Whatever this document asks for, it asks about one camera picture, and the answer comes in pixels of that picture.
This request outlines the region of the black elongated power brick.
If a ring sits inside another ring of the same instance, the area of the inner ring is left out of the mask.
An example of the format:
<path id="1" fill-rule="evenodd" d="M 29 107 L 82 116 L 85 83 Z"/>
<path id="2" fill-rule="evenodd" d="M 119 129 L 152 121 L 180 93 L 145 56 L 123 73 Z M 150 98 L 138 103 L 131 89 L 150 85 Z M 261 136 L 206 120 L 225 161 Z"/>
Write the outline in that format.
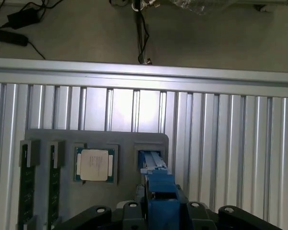
<path id="1" fill-rule="evenodd" d="M 29 39 L 23 34 L 8 32 L 0 29 L 0 42 L 18 46 L 27 46 Z"/>

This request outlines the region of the silver CPU on green board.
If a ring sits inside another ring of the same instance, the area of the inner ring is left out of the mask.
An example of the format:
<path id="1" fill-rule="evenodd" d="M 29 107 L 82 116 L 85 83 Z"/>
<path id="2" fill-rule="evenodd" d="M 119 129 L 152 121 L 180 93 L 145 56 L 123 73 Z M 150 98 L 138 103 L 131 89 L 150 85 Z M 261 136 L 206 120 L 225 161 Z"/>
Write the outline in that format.
<path id="1" fill-rule="evenodd" d="M 75 148 L 74 180 L 77 182 L 118 183 L 119 146 Z"/>

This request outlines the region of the aluminium frame rail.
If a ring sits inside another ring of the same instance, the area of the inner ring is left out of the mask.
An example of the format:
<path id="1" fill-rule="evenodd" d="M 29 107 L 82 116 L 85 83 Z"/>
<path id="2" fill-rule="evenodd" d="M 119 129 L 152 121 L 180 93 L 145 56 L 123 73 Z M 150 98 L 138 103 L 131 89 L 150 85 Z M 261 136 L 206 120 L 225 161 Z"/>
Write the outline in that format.
<path id="1" fill-rule="evenodd" d="M 288 73 L 0 58 L 0 83 L 288 98 Z"/>

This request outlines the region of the metal hook fitting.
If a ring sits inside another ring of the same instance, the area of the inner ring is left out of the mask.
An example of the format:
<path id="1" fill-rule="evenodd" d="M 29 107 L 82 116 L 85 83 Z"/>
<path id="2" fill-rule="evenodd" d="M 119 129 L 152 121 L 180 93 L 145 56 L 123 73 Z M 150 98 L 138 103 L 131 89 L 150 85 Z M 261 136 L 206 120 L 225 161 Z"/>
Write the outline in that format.
<path id="1" fill-rule="evenodd" d="M 135 12 L 142 11 L 147 7 L 159 7 L 160 3 L 157 0 L 132 0 L 132 9 Z"/>

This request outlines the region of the green RAM stick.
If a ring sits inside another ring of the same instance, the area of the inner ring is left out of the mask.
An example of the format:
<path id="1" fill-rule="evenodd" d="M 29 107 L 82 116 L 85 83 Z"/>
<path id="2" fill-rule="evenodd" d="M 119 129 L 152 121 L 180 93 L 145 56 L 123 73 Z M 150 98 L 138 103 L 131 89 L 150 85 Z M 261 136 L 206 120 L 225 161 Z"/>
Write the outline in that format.
<path id="1" fill-rule="evenodd" d="M 35 166 L 27 166 L 29 145 L 23 144 L 21 150 L 20 194 L 17 230 L 24 230 L 24 224 L 34 214 Z"/>
<path id="2" fill-rule="evenodd" d="M 59 142 L 50 142 L 47 230 L 52 230 L 59 218 L 60 170 L 62 167 Z"/>

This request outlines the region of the grey parts rack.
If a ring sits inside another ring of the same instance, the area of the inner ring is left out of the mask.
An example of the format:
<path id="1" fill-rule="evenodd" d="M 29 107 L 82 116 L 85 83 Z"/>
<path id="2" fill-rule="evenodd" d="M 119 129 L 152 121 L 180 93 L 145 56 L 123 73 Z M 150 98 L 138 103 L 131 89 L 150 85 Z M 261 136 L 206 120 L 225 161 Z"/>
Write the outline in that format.
<path id="1" fill-rule="evenodd" d="M 47 230 L 50 142 L 59 142 L 60 206 L 56 225 L 95 205 L 115 208 L 117 203 L 132 200 L 141 183 L 138 151 L 160 151 L 168 159 L 169 139 L 160 133 L 106 132 L 83 130 L 30 129 L 20 142 L 29 145 L 27 166 L 35 166 L 34 214 L 24 230 Z M 119 146 L 118 183 L 77 182 L 74 180 L 75 148 Z M 19 150 L 21 168 L 21 150 Z"/>

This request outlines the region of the black power adapter brick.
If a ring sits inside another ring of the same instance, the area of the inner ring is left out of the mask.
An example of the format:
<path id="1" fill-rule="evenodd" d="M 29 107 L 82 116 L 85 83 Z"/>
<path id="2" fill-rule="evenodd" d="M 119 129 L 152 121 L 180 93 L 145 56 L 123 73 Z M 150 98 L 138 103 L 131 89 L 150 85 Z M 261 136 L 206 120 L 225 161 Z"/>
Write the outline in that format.
<path id="1" fill-rule="evenodd" d="M 13 14 L 9 14 L 7 18 L 7 27 L 12 29 L 20 29 L 29 25 L 40 23 L 41 21 L 38 10 L 34 8 L 28 8 Z"/>

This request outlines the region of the clear bubble wrap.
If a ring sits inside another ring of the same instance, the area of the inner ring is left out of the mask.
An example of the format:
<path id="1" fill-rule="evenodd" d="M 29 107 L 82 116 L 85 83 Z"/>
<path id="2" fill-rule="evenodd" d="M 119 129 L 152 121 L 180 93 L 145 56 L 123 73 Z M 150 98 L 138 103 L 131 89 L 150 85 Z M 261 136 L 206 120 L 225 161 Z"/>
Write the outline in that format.
<path id="1" fill-rule="evenodd" d="M 223 7 L 222 0 L 168 0 L 177 7 L 189 10 L 197 15 L 206 15 Z"/>

